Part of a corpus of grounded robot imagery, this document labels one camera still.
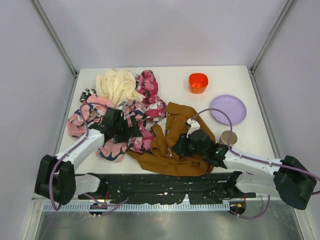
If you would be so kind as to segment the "pink shark print cloth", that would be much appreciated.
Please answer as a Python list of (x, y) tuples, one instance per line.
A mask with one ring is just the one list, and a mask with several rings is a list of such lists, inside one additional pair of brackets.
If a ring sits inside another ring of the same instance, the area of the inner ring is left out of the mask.
[[(102, 121), (108, 107), (113, 108), (114, 105), (108, 99), (98, 95), (82, 103), (82, 107), (67, 119), (69, 136), (77, 140), (85, 135), (89, 125)], [(108, 140), (95, 149), (95, 154), (110, 162), (120, 162), (124, 159), (127, 149), (127, 142), (115, 143), (113, 140)]]

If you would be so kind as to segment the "brown cloth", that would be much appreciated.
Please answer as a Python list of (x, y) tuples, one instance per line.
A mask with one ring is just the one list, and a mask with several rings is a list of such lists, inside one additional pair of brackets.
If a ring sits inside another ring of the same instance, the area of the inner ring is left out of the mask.
[(176, 177), (197, 177), (210, 174), (214, 166), (203, 156), (179, 156), (173, 151), (180, 134), (188, 132), (186, 121), (194, 117), (197, 111), (186, 105), (169, 102), (165, 108), (167, 117), (151, 127), (153, 140), (150, 150), (138, 153), (127, 150), (143, 170)]

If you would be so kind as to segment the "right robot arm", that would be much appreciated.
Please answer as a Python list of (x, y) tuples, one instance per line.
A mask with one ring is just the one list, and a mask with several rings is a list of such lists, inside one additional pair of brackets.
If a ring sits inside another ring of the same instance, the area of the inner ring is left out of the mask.
[(287, 205), (305, 210), (317, 184), (295, 157), (268, 159), (214, 142), (203, 130), (182, 133), (172, 150), (180, 157), (200, 156), (214, 167), (236, 171), (232, 184), (241, 193), (279, 197)]

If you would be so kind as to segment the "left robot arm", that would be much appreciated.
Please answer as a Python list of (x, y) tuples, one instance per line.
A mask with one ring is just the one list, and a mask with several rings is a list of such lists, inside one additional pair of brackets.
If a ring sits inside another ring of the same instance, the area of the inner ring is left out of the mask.
[(101, 190), (102, 179), (93, 173), (76, 175), (76, 169), (107, 141), (126, 143), (142, 137), (134, 116), (126, 119), (120, 109), (107, 108), (99, 122), (85, 125), (85, 134), (72, 146), (54, 156), (45, 155), (39, 165), (34, 192), (51, 201), (54, 210), (68, 204), (74, 196)]

